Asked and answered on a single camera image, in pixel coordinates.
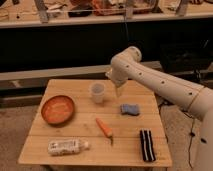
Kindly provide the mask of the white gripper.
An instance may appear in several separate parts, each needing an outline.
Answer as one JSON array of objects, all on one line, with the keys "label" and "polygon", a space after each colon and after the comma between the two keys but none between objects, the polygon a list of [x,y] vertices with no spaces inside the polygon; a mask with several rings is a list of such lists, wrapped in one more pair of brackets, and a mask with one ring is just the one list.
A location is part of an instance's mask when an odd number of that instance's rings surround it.
[{"label": "white gripper", "polygon": [[125,73],[111,68],[109,71],[106,72],[106,76],[111,80],[111,82],[115,85],[115,93],[117,97],[120,97],[124,91],[124,85],[128,77]]}]

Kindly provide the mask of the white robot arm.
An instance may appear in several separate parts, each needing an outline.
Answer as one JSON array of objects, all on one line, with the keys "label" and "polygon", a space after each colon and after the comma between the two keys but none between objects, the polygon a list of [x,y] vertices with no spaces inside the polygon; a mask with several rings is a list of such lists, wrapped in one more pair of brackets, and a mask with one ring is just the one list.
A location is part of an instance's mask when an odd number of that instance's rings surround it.
[{"label": "white robot arm", "polygon": [[141,51],[130,46],[116,54],[106,76],[121,87],[133,79],[202,122],[193,171],[213,171],[213,89],[140,63]]}]

